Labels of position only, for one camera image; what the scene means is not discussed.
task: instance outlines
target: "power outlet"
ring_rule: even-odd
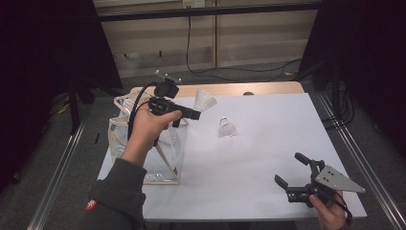
[[[194,2],[193,0],[183,0],[183,8],[193,8]]]
[[[193,7],[194,8],[205,8],[206,4],[205,4],[205,0],[194,0],[194,4]]]

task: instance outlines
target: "wall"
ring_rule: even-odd
[[[110,7],[100,7],[101,1],[94,1],[98,6],[98,13],[150,12],[183,8],[182,1],[164,0],[165,2],[160,3]],[[278,3],[288,1],[217,1],[220,7]],[[215,0],[206,1],[206,7],[214,4]],[[193,55],[190,56],[190,64],[196,68],[203,68],[300,58],[305,50],[315,15],[316,11],[287,11],[193,17],[190,42],[190,52]],[[124,73],[124,69],[145,68],[151,71],[159,65],[178,66],[180,68],[173,70],[186,70],[188,18],[103,22],[102,25],[111,51],[119,62],[118,68],[122,77],[143,74],[133,71]],[[138,60],[137,63],[128,63],[128,58],[123,58],[124,54],[132,60]],[[163,57],[172,55],[173,58],[162,61],[159,54]]]

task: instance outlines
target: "white table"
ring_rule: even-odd
[[[149,221],[294,220],[316,218],[315,209],[289,203],[274,182],[289,186],[310,182],[310,168],[294,158],[324,160],[346,174],[334,146],[305,93],[218,96],[217,105],[190,121],[180,185],[145,185],[144,215]],[[192,107],[194,98],[177,98]],[[237,135],[219,138],[221,117]],[[99,178],[111,168],[109,151]],[[357,194],[344,198],[355,218],[366,217]]]

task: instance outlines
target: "hand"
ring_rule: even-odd
[[[337,193],[343,196],[343,191],[337,191]],[[336,194],[333,198],[343,204],[340,196]],[[325,205],[316,195],[311,195],[309,199],[319,211],[319,225],[322,230],[337,230],[346,224],[346,213],[338,205],[331,201]]]
[[[168,128],[170,122],[179,120],[181,116],[181,111],[155,116],[149,111],[148,104],[143,104],[138,108],[122,159],[143,167],[155,139],[162,130]]]

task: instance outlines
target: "black cable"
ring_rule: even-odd
[[[200,75],[200,74],[206,73],[206,72],[210,72],[210,71],[213,71],[213,70],[238,70],[238,71],[246,71],[246,72],[254,72],[254,73],[265,73],[265,72],[272,72],[272,71],[276,71],[276,70],[282,69],[281,73],[280,73],[277,77],[275,77],[274,79],[266,80],[266,81],[265,81],[265,82],[268,82],[268,81],[274,81],[274,80],[280,78],[280,77],[282,76],[282,73],[283,73],[283,71],[284,71],[284,68],[285,68],[287,65],[289,65],[289,64],[291,64],[291,63],[293,63],[293,62],[296,62],[296,61],[300,61],[300,60],[301,60],[301,59],[299,59],[299,58],[298,58],[298,59],[293,59],[293,60],[288,61],[286,64],[284,64],[284,65],[282,65],[282,66],[280,66],[280,67],[277,67],[277,68],[274,68],[274,69],[267,69],[267,70],[250,70],[250,69],[235,68],[235,67],[211,68],[211,69],[201,70],[201,71],[192,70],[191,67],[189,66],[189,47],[190,47],[190,44],[191,44],[191,29],[192,29],[191,20],[192,20],[192,19],[189,17],[188,45],[187,45],[187,50],[186,50],[186,65],[187,65],[189,71],[190,71],[192,74],[194,74],[195,76],[198,76],[198,77],[208,77],[208,78],[217,78],[217,79],[226,80],[226,81],[233,81],[233,82],[245,82],[245,81],[241,81],[241,80],[226,79],[226,78],[222,78],[222,77],[220,77],[220,76],[214,76],[214,75]]]
[[[347,203],[346,203],[346,201],[344,201],[344,199],[343,199],[342,196],[340,196],[340,195],[336,192],[336,194],[337,194],[338,196],[340,196],[340,198],[343,200],[344,204],[338,202],[335,198],[331,197],[330,195],[327,195],[327,194],[326,194],[325,192],[323,192],[322,190],[319,190],[317,193],[320,194],[320,195],[323,195],[324,197],[328,198],[331,202],[333,202],[334,204],[336,204],[337,206],[339,206],[340,208],[342,208],[342,209],[347,213],[347,217],[346,217],[346,223],[347,223],[347,225],[348,225],[348,226],[351,225],[351,222],[352,222],[352,213],[350,212],[350,210],[349,210],[349,208],[348,208],[348,206],[347,206]]]
[[[157,82],[151,82],[151,83],[145,85],[145,86],[143,87],[143,89],[141,89],[140,93],[138,94],[137,99],[135,100],[134,105],[132,106],[132,109],[131,109],[131,113],[130,113],[130,115],[129,115],[128,131],[127,131],[127,140],[129,140],[129,137],[131,136],[132,127],[133,127],[133,125],[134,125],[135,114],[136,114],[137,111],[138,111],[138,107],[140,107],[140,106],[137,106],[137,104],[140,102],[141,97],[143,96],[144,92],[146,92],[146,90],[147,90],[148,87],[150,87],[150,86],[157,86],[157,85],[158,85]]]
[[[346,120],[341,120],[341,121],[339,121],[339,122],[338,122],[339,124],[335,124],[335,125],[333,125],[333,126],[326,126],[326,127],[325,127],[326,130],[332,129],[332,128],[337,128],[337,127],[344,127],[344,126],[350,124],[350,123],[353,121],[353,119],[354,119],[354,117],[355,117],[355,107],[354,107],[354,103],[353,103],[353,99],[352,99],[352,95],[351,95],[351,94],[349,94],[349,98],[350,98],[350,103],[351,103],[351,112],[349,112],[349,117],[350,117],[350,119],[349,119],[348,121],[346,121],[347,118],[348,118],[348,117],[346,117]]]

